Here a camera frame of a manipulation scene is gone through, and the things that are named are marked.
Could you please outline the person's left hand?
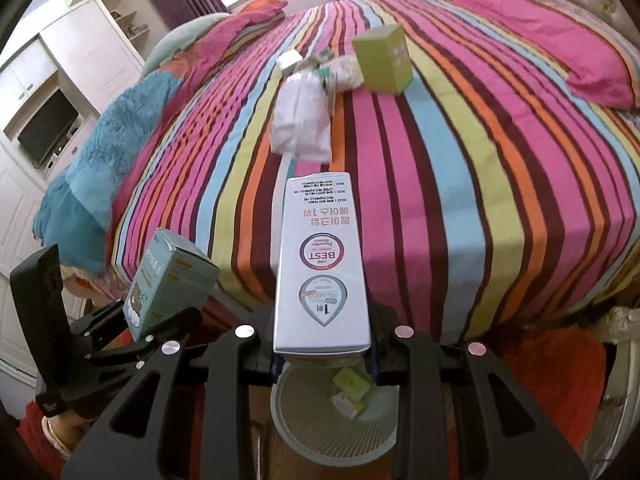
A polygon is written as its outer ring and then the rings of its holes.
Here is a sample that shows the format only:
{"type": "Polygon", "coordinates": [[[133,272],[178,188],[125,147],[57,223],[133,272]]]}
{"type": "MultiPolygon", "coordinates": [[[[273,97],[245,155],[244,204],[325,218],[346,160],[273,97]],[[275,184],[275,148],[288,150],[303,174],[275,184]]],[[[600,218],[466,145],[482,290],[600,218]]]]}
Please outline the person's left hand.
{"type": "Polygon", "coordinates": [[[68,410],[52,417],[43,416],[41,428],[54,448],[69,458],[95,421],[95,418],[85,419],[75,411],[68,410]]]}

